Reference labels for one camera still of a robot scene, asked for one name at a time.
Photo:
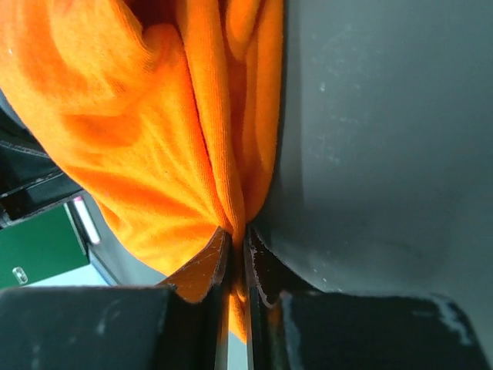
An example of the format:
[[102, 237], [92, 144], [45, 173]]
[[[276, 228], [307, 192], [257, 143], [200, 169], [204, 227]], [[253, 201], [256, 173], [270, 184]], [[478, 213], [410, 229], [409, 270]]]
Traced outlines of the orange t shirt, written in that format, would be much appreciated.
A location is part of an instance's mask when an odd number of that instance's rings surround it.
[[281, 1], [3, 1], [1, 88], [120, 243], [171, 275], [270, 187]]

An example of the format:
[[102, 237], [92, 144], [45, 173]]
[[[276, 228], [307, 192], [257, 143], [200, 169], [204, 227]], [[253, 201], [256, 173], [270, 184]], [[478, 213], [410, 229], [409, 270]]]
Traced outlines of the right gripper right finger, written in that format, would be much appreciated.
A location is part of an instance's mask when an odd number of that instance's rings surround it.
[[323, 292], [249, 227], [243, 242], [251, 369], [486, 369], [467, 315], [436, 295]]

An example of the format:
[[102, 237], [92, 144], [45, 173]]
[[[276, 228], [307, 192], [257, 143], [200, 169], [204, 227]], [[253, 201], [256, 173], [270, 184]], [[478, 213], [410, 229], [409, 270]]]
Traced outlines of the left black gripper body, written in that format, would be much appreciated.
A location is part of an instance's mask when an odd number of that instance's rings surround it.
[[1, 95], [1, 228], [38, 216], [82, 192]]

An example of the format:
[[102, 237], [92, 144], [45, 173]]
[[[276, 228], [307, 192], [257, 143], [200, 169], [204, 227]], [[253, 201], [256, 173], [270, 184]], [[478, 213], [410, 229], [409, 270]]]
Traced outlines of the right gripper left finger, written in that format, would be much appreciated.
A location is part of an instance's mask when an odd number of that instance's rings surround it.
[[146, 287], [1, 292], [3, 369], [225, 369], [230, 235]]

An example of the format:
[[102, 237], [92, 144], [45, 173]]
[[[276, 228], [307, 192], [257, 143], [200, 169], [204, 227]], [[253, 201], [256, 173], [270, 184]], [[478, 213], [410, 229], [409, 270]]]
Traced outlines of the pink white marker pen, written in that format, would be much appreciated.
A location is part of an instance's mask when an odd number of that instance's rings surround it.
[[87, 242], [91, 245], [98, 245], [101, 242], [99, 232], [93, 222], [92, 216], [86, 206], [82, 197], [77, 197], [73, 201], [75, 212], [78, 215], [80, 223], [82, 225], [83, 232]]

